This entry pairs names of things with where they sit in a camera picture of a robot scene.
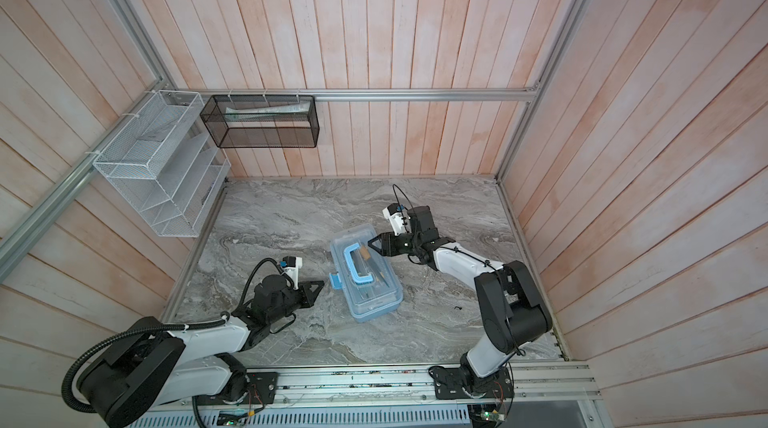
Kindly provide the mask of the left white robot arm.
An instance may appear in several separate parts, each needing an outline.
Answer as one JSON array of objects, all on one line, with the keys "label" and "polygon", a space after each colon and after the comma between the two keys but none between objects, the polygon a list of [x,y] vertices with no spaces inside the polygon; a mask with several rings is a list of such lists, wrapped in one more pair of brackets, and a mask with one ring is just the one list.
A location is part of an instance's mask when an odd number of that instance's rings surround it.
[{"label": "left white robot arm", "polygon": [[149,409],[185,398],[250,394],[250,377],[237,355],[290,326],[300,309],[314,306],[322,280],[294,282],[269,275],[253,298],[217,319],[164,324],[145,317],[80,355],[64,375],[61,397],[71,409],[126,427]]}]

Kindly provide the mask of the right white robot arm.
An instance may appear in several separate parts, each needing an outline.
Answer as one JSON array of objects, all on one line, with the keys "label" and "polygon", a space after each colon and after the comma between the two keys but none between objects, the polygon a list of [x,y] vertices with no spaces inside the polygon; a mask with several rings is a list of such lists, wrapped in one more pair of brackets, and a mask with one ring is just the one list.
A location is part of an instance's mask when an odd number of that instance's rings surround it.
[{"label": "right white robot arm", "polygon": [[465,249],[442,236],[427,206],[392,203],[382,210],[391,230],[376,235],[368,247],[383,257],[406,256],[418,265],[447,274],[473,289],[484,334],[456,368],[428,369],[439,399],[510,396],[510,359],[523,346],[553,328],[551,314],[529,268],[521,261],[502,263]]}]

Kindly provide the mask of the light blue plastic tool box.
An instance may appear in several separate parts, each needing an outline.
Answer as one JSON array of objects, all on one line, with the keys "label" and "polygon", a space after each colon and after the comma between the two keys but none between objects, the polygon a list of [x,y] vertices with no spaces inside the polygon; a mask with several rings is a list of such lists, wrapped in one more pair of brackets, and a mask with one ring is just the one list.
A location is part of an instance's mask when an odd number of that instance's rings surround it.
[{"label": "light blue plastic tool box", "polygon": [[330,243],[336,267],[329,275],[331,285],[343,292],[358,323],[395,311],[404,298],[389,260],[368,247],[375,236],[374,227],[364,224],[340,232]]}]

